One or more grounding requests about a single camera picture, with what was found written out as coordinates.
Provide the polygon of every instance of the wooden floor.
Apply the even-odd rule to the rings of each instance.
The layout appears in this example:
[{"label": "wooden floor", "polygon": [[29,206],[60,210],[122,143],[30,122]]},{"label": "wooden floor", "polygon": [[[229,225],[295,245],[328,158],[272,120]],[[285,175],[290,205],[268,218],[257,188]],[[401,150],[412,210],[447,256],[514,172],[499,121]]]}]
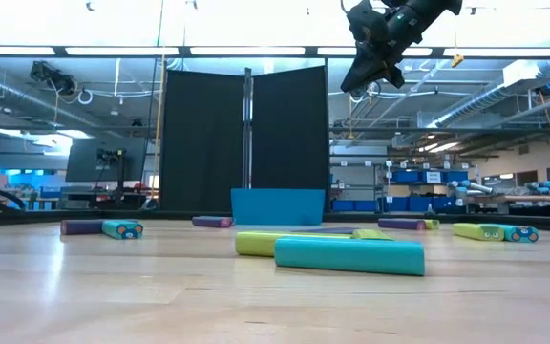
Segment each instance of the wooden floor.
[{"label": "wooden floor", "polygon": [[144,224],[139,241],[0,227],[0,343],[550,343],[550,232],[387,231],[425,244],[408,277],[278,269],[237,256],[234,230]]}]

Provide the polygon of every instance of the teal box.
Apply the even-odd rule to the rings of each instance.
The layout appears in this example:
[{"label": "teal box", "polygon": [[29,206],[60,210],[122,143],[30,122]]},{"label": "teal box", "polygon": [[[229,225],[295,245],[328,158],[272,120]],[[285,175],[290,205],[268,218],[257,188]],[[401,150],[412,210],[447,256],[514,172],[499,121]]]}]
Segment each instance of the teal box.
[{"label": "teal box", "polygon": [[488,224],[499,226],[504,230],[504,240],[514,243],[535,243],[539,240],[539,231],[530,226],[511,226],[500,224]]},{"label": "teal box", "polygon": [[283,237],[275,242],[275,263],[290,268],[425,273],[424,248],[413,242]]},{"label": "teal box", "polygon": [[124,220],[108,220],[103,222],[101,231],[114,239],[140,239],[143,225]]}]

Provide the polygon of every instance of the black divider panel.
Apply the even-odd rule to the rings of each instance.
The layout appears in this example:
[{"label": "black divider panel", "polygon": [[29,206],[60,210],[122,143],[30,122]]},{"label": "black divider panel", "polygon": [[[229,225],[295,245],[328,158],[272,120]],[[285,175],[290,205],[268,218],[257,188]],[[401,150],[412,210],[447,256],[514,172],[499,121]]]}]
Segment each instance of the black divider panel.
[{"label": "black divider panel", "polygon": [[326,67],[254,78],[251,182],[328,191]]},{"label": "black divider panel", "polygon": [[168,72],[160,208],[230,212],[242,185],[243,77]]}]

